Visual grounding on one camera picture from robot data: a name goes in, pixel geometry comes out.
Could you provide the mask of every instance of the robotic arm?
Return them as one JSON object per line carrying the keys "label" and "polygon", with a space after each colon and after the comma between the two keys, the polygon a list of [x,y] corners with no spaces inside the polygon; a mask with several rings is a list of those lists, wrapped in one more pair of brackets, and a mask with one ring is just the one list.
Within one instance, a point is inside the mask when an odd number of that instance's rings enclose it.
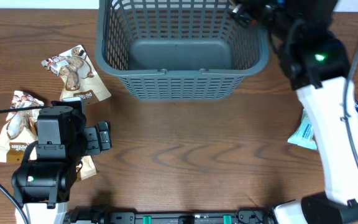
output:
{"label": "robotic arm", "polygon": [[[15,198],[31,223],[115,224],[315,224],[358,221],[358,165],[347,137],[348,120],[358,156],[358,120],[353,106],[344,118],[344,90],[350,65],[345,47],[328,31],[337,0],[238,0],[232,18],[247,27],[256,19],[269,30],[280,66],[306,109],[324,168],[325,191],[263,210],[236,213],[107,214],[105,207],[67,213],[70,187],[82,156],[111,147],[106,123],[85,128],[81,106],[55,103],[41,111],[37,160],[14,173]],[[276,49],[271,35],[282,41]],[[347,105],[354,102],[349,83]],[[17,215],[17,222],[22,219]]]}

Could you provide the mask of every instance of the wooden surface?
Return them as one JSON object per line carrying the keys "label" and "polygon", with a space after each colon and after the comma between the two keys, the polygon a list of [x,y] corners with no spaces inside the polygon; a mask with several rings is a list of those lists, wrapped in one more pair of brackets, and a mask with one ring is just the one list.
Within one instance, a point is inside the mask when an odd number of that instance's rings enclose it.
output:
{"label": "wooden surface", "polygon": [[[0,10],[0,109],[10,105],[14,90],[58,100],[63,83],[40,62],[78,44],[98,69],[96,20],[93,10]],[[332,30],[352,54],[358,14],[336,14]],[[73,186],[70,208],[236,210],[323,191],[318,153],[287,143],[302,107],[274,56],[221,101],[144,103],[117,78],[99,73],[112,97],[87,107],[88,125],[110,121],[114,149],[94,156],[99,173]],[[358,100],[358,69],[356,87]],[[0,182],[12,193],[17,167],[0,164]],[[13,206],[0,193],[0,223],[13,219]]]}

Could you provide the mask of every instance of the white wall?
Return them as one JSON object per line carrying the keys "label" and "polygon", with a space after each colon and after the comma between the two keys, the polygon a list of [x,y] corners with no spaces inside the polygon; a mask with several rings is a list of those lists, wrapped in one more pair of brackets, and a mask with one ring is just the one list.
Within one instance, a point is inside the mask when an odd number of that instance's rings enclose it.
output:
{"label": "white wall", "polygon": [[[0,8],[98,9],[99,0],[0,0]],[[358,12],[358,0],[339,0],[338,12]]]}

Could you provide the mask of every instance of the gray basket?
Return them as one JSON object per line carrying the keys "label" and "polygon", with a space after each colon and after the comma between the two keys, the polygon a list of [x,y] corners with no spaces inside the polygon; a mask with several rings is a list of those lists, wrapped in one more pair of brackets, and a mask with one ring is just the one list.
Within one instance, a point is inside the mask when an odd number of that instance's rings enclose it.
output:
{"label": "gray basket", "polygon": [[226,0],[100,0],[96,61],[141,100],[229,96],[268,59],[266,31]]}

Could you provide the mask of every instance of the blue package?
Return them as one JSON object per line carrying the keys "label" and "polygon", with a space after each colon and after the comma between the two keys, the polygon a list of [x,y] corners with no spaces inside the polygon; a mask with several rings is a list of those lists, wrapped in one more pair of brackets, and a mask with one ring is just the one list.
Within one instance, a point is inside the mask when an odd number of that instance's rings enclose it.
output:
{"label": "blue package", "polygon": [[[354,100],[354,107],[357,111],[357,119],[358,119],[358,102]],[[317,150],[317,144],[313,140],[313,127],[311,125],[308,113],[305,109],[303,109],[301,124],[299,128],[291,135],[287,142],[296,144],[308,149]]]}

